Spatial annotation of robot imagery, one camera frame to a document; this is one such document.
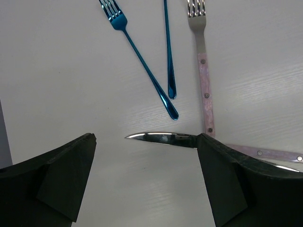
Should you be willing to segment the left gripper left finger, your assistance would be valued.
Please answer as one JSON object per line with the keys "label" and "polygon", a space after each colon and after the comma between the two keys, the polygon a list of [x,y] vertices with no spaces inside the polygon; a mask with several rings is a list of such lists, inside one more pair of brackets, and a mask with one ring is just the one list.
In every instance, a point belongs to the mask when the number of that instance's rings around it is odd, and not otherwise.
{"label": "left gripper left finger", "polygon": [[77,221],[97,140],[86,133],[0,170],[2,227],[70,227]]}

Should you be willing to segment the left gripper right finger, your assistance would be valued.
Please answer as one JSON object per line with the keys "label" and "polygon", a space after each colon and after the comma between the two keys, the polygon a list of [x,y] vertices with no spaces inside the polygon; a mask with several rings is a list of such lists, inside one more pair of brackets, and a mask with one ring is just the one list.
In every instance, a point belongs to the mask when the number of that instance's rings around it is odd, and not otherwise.
{"label": "left gripper right finger", "polygon": [[242,154],[202,133],[197,153],[217,227],[301,227],[303,174]]}

